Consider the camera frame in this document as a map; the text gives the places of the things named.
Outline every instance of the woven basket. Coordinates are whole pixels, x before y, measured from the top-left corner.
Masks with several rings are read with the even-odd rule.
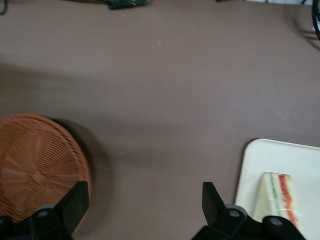
[[[48,118],[14,115],[0,121],[0,216],[14,222],[56,204],[77,181],[91,176],[71,134]]]

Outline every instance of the table surface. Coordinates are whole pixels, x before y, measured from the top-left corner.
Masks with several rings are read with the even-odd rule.
[[[76,239],[191,239],[202,182],[232,203],[250,141],[320,146],[311,29],[303,5],[9,1],[0,117],[60,119],[86,143],[93,197]]]

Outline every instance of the brown basket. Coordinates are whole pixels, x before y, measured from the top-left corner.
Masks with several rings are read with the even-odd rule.
[[[87,181],[91,195],[88,162],[66,129],[34,114],[0,121],[0,216],[21,221],[77,181]]]

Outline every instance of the white plate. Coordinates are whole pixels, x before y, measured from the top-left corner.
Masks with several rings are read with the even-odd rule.
[[[252,215],[264,172],[291,175],[301,226],[307,240],[320,235],[320,148],[257,139],[244,152],[235,204]]]

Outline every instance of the bread slice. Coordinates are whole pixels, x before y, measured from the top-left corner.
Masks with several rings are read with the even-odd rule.
[[[295,190],[290,175],[265,172],[262,175],[252,218],[261,222],[265,216],[290,220],[302,232]]]

